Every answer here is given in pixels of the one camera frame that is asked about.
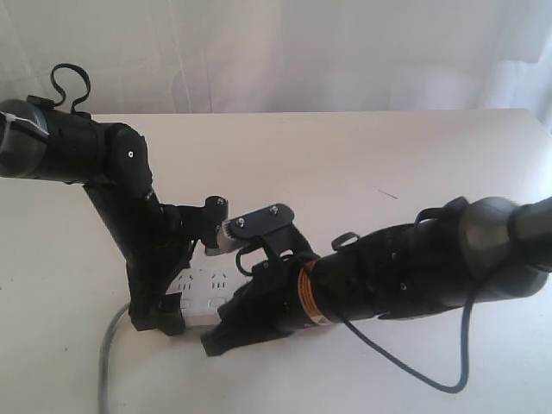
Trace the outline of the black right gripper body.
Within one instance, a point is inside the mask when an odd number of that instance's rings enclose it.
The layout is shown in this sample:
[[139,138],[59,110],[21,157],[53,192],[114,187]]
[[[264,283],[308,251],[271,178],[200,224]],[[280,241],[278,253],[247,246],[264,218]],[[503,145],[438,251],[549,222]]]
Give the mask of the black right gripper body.
[[271,341],[316,324],[301,305],[302,265],[317,256],[294,225],[259,235],[236,253],[236,266],[250,277],[218,314],[219,341]]

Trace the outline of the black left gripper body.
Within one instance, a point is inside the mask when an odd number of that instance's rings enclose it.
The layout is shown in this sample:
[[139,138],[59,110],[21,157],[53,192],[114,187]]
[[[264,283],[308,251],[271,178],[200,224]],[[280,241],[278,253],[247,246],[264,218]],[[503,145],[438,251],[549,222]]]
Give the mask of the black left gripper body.
[[182,211],[161,203],[153,188],[137,198],[117,185],[84,190],[125,259],[132,309],[153,309],[191,260]]

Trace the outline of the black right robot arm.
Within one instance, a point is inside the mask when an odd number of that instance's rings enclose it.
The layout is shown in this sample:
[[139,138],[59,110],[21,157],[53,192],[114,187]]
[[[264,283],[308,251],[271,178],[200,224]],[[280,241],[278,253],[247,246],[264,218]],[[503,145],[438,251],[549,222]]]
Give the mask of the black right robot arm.
[[201,342],[209,356],[285,338],[301,329],[377,317],[433,316],[479,302],[527,298],[551,271],[551,202],[456,198],[418,213],[413,223],[346,233],[319,256],[273,204],[227,220],[221,253],[266,258],[219,307],[219,324]]

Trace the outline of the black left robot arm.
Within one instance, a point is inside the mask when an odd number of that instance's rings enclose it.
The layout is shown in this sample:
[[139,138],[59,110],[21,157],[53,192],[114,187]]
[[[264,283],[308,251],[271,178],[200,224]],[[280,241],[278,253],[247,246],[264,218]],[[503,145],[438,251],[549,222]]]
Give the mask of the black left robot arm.
[[190,265],[199,237],[186,220],[198,208],[159,201],[140,133],[40,99],[4,100],[1,175],[81,185],[125,259],[134,327],[185,332],[181,297],[167,290]]

